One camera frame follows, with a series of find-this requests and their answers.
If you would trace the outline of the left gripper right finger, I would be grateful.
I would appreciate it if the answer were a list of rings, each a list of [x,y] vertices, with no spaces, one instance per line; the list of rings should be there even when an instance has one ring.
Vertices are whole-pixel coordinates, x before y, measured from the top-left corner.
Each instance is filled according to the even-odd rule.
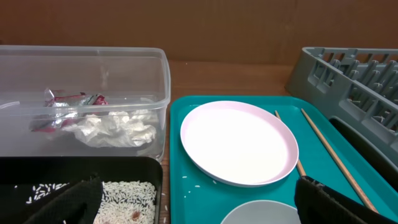
[[[301,224],[397,224],[306,175],[296,182],[294,202]]]

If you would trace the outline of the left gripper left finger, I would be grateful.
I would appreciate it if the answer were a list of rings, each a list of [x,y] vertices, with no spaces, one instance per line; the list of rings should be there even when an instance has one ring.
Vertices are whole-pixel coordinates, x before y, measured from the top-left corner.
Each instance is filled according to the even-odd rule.
[[[24,223],[93,223],[102,196],[98,176],[71,182],[29,205]]]

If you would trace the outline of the rice and food scraps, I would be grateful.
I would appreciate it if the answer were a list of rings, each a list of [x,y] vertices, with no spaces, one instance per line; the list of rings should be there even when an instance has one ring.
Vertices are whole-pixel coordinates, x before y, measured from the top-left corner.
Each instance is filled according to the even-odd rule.
[[[40,184],[34,189],[34,198],[28,199],[26,203],[32,205],[34,202],[44,198],[46,195],[61,189],[66,184]],[[149,182],[102,182],[103,196],[101,205],[93,223],[153,223],[155,215],[156,189]],[[24,223],[27,218],[26,211],[1,219],[2,223]]]

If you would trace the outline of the grey bowl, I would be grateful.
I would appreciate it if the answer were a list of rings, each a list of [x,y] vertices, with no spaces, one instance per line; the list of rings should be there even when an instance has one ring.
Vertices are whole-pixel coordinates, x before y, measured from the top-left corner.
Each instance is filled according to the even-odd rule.
[[[301,224],[297,209],[273,200],[243,203],[224,217],[221,224]]]

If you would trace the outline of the white napkin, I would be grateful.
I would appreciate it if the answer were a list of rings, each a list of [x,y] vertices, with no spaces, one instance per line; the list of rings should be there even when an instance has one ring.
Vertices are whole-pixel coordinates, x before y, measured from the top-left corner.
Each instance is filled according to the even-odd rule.
[[[111,111],[106,116],[88,114],[62,130],[89,147],[140,147],[156,137],[151,121],[157,115],[149,110]]]

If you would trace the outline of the red snack wrapper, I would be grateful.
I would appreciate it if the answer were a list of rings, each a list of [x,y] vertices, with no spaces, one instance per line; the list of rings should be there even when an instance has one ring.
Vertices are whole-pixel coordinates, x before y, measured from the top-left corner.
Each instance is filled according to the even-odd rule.
[[[50,108],[50,112],[34,116],[29,124],[32,132],[55,132],[79,121],[85,114],[79,111],[81,107],[108,104],[102,94],[88,94],[82,91],[47,88],[44,97],[44,107]]]

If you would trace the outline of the white round plate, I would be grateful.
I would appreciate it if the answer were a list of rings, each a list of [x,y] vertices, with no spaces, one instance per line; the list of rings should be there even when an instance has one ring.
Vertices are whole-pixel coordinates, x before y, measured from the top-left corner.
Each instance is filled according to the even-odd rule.
[[[298,142],[284,122],[239,101],[212,101],[191,110],[182,121],[180,139],[202,172],[237,187],[278,182],[299,160]]]

